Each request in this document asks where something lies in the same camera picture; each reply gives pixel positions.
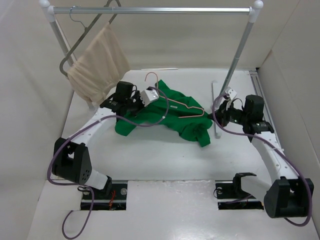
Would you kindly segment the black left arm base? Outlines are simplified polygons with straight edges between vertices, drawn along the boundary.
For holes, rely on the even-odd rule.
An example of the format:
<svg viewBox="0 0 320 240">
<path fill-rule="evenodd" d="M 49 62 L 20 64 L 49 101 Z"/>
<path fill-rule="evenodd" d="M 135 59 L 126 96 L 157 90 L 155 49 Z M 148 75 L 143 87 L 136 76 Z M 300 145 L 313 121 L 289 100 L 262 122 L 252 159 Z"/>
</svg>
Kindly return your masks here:
<svg viewBox="0 0 320 240">
<path fill-rule="evenodd" d="M 79 186 L 77 188 L 82 193 L 80 209 L 89 210 L 92 202 L 91 192 Z M 128 181 L 116 180 L 112 182 L 111 190 L 108 195 L 101 190 L 94 189 L 93 211 L 125 211 L 127 208 Z"/>
</svg>

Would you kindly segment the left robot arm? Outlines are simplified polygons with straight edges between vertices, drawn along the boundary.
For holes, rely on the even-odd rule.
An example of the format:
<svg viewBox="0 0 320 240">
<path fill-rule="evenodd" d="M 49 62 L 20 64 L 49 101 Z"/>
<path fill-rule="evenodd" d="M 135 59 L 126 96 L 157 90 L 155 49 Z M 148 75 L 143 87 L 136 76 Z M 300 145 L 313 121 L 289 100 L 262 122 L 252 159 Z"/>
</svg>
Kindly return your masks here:
<svg viewBox="0 0 320 240">
<path fill-rule="evenodd" d="M 75 136 L 58 138 L 54 144 L 54 160 L 50 173 L 73 184 L 91 187 L 100 198 L 107 198 L 112 191 L 111 177 L 95 170 L 89 148 L 110 127 L 116 124 L 115 116 L 141 110 L 140 92 L 130 82 L 120 81 L 115 93 L 104 100 Z"/>
</svg>

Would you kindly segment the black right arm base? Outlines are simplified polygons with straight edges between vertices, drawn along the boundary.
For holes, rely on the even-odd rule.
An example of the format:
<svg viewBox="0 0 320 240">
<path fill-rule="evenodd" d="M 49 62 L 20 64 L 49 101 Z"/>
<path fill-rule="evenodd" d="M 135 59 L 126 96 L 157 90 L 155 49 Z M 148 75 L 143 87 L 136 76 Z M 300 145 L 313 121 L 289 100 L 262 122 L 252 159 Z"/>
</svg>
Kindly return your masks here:
<svg viewBox="0 0 320 240">
<path fill-rule="evenodd" d="M 263 204 L 253 196 L 237 192 L 231 180 L 216 180 L 213 196 L 218 210 L 264 210 Z"/>
</svg>

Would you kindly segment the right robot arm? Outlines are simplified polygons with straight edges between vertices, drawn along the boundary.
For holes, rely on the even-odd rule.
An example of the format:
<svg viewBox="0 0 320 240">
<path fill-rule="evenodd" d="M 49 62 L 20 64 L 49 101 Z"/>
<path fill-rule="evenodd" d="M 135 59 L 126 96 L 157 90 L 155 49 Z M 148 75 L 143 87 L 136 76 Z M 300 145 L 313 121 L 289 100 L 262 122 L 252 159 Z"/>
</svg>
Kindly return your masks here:
<svg viewBox="0 0 320 240">
<path fill-rule="evenodd" d="M 263 204 L 270 218 L 283 218 L 296 227 L 306 226 L 312 216 L 314 184 L 285 156 L 272 125 L 264 120 L 264 100 L 248 95 L 244 106 L 234 107 L 230 94 L 219 95 L 212 104 L 213 120 L 222 131 L 247 137 L 267 168 L 271 183 L 255 173 L 237 173 L 231 191 L 237 197 L 254 197 Z"/>
</svg>

